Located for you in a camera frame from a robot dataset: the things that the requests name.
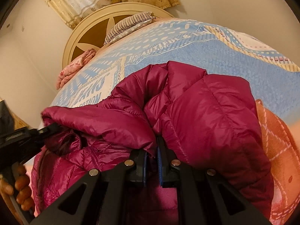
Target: white wall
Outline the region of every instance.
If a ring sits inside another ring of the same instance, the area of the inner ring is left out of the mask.
[[[44,0],[25,0],[13,32],[48,86],[57,93],[55,82],[62,70],[62,55],[72,30]]]
[[[284,0],[180,0],[176,17],[250,34],[300,65],[300,24]]]
[[[19,0],[18,3],[13,7],[13,10],[10,12],[2,28],[0,29],[0,37],[12,31],[14,22],[24,1],[25,0]]]
[[[52,91],[12,32],[0,38],[0,95],[11,110],[30,126],[37,128],[40,112],[47,107]]]

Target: down jacket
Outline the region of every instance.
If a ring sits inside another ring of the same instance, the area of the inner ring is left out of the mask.
[[[214,168],[269,218],[274,192],[271,165],[249,83],[234,76],[169,61],[149,65],[122,80],[95,105],[49,107],[45,125],[63,131],[36,156],[32,189],[40,213],[88,170],[105,171],[145,149],[156,158],[162,135],[179,160]],[[153,175],[128,203],[128,224],[178,224],[174,188]]]

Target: striped pillow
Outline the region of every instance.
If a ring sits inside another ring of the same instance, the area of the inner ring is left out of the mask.
[[[104,46],[107,45],[113,38],[117,35],[121,34],[122,32],[130,29],[134,25],[139,24],[140,22],[147,21],[149,19],[156,19],[152,13],[137,13],[130,17],[127,17],[120,22],[118,22],[107,34],[104,40]]]
[[[137,25],[134,25],[132,26],[131,28],[129,28],[128,30],[122,32],[121,34],[118,34],[115,38],[113,38],[111,41],[110,41],[110,45],[117,42],[118,40],[121,40],[122,38],[124,38],[125,36],[133,33],[134,31],[137,31],[138,29],[141,29],[149,24],[152,23],[152,19],[148,19],[144,22],[140,22],[138,23]]]

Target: star pattern headboard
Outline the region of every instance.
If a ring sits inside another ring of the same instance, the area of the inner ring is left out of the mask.
[[[99,9],[74,29],[64,49],[62,68],[87,49],[99,50],[104,44],[106,33],[116,23],[140,12],[152,12],[157,18],[173,17],[161,8],[137,2],[117,3]]]

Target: human hand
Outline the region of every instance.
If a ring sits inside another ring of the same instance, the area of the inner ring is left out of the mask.
[[[33,199],[31,198],[31,189],[29,187],[30,179],[26,175],[26,169],[23,165],[20,165],[18,167],[18,173],[20,176],[17,178],[15,182],[15,188],[17,191],[19,191],[16,201],[21,205],[22,210],[28,211],[32,208],[34,211],[35,209],[35,203]],[[11,185],[9,185],[4,179],[0,180],[0,194],[5,201],[7,207],[11,211],[11,213],[14,215],[14,217],[17,219],[17,221],[23,225],[23,222],[21,221],[20,217],[18,216],[17,211],[15,210],[11,199],[9,196],[14,194],[14,189]]]

